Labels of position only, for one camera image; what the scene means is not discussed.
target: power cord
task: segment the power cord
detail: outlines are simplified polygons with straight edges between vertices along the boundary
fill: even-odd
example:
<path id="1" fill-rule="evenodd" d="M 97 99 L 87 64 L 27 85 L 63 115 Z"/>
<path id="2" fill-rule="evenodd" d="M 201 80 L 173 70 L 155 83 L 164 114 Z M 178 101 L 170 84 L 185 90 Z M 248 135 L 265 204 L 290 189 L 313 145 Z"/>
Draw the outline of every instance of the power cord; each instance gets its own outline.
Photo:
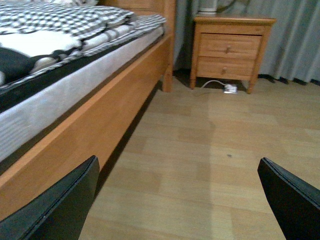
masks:
<path id="1" fill-rule="evenodd" d="M 210 81 L 207 81 L 205 84 L 203 84 L 203 86 L 201 87 L 201 89 L 203 89 L 205 86 L 207 86 L 209 83 L 212 83 L 212 82 L 217 82 L 217 83 L 220 83 L 222 84 L 223 86 L 227 86 L 227 84 L 224 84 L 218 80 L 210 80 Z"/>
<path id="2" fill-rule="evenodd" d="M 210 81 L 207 81 L 202 87 L 201 89 L 203 89 L 205 86 L 207 86 L 209 83 L 212 83 L 212 82 L 217 82 L 221 85 L 224 86 L 224 93 L 225 94 L 236 94 L 238 92 L 238 88 L 237 88 L 237 85 L 232 85 L 232 84 L 224 84 L 223 82 L 220 82 L 218 80 L 210 80 Z"/>

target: wooden nightstand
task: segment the wooden nightstand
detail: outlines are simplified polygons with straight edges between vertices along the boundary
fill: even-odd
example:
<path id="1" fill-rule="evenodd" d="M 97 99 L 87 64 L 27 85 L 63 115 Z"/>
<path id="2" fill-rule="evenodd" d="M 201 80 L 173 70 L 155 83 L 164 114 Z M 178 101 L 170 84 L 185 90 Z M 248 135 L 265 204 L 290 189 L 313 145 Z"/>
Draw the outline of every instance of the wooden nightstand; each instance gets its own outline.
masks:
<path id="1" fill-rule="evenodd" d="M 276 19 L 220 14 L 194 21 L 190 88 L 197 77 L 245 80 L 250 94 Z"/>

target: drawer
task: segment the drawer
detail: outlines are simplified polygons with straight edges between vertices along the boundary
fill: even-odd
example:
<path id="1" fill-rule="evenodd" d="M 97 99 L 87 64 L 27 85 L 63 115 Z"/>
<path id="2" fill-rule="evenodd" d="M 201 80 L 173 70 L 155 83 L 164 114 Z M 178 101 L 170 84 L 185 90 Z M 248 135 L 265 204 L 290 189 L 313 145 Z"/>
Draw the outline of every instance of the drawer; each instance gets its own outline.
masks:
<path id="1" fill-rule="evenodd" d="M 254 60 L 199 56 L 196 75 L 205 78 L 249 81 L 255 66 Z"/>
<path id="2" fill-rule="evenodd" d="M 261 36 L 202 33 L 199 56 L 255 60 L 260 42 Z"/>

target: plaid blanket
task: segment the plaid blanket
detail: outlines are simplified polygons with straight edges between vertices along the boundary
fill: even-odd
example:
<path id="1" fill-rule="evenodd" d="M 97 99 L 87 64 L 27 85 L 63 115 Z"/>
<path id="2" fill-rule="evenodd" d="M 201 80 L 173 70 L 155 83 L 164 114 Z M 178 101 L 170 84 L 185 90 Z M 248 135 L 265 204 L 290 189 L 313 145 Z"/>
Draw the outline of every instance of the plaid blanket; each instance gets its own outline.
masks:
<path id="1" fill-rule="evenodd" d="M 80 40 L 136 19 L 132 11 L 111 6 L 0 1 L 0 28 L 62 32 Z"/>

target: gray curtain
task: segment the gray curtain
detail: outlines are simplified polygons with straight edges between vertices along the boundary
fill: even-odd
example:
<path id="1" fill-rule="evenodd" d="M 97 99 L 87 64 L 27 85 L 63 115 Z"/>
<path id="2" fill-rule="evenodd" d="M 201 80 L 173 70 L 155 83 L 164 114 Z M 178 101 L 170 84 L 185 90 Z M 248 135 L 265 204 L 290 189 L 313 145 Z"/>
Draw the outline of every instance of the gray curtain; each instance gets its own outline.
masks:
<path id="1" fill-rule="evenodd" d="M 177 0 L 175 69 L 191 67 L 193 17 L 199 0 Z M 276 18 L 260 74 L 320 81 L 319 0 L 238 0 L 228 13 Z"/>

